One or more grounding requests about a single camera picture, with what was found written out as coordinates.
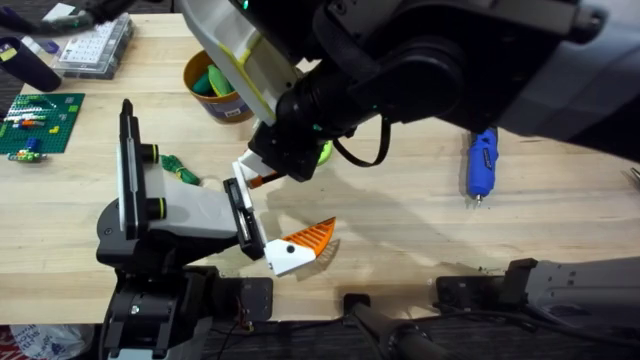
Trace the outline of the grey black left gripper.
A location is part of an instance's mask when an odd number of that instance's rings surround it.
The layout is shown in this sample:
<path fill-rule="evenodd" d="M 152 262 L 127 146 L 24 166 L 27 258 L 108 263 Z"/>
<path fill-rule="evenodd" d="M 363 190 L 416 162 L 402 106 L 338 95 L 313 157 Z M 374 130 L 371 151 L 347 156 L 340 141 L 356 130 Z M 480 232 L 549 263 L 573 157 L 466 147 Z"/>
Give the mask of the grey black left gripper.
<path fill-rule="evenodd" d="M 166 174 L 159 165 L 145 168 L 146 191 L 165 200 L 165 217 L 149 222 L 150 231 L 164 231 L 183 240 L 220 246 L 229 240 L 253 260 L 265 256 L 269 268 L 282 276 L 317 260 L 334 233 L 332 217 L 266 243 L 254 214 L 248 180 L 275 172 L 262 158 L 246 150 L 232 163 L 232 176 L 222 191 L 189 185 Z"/>

